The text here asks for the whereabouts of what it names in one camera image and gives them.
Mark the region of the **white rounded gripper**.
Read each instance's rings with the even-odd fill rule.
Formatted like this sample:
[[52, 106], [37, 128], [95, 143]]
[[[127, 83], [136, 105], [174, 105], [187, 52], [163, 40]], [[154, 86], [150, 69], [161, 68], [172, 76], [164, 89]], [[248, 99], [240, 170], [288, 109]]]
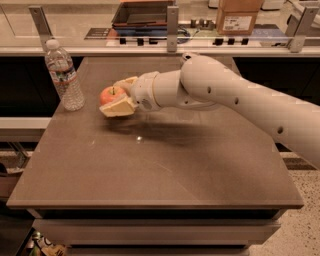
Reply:
[[122, 88], [131, 97], [125, 94], [117, 96], [102, 104], [99, 110], [108, 118], [132, 115], [135, 112], [135, 104], [142, 111], [159, 111], [161, 106], [157, 103], [153, 92], [155, 78], [158, 75], [159, 72], [155, 71], [115, 82], [114, 86]]

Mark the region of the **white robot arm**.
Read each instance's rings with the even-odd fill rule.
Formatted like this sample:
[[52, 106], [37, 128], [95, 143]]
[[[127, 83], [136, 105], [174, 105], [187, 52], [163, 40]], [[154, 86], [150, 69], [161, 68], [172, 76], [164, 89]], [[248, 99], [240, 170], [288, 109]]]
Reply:
[[100, 107], [108, 118], [165, 107], [213, 110], [226, 106], [277, 142], [320, 167], [320, 107], [250, 82], [221, 62], [192, 54], [175, 71], [116, 82]]

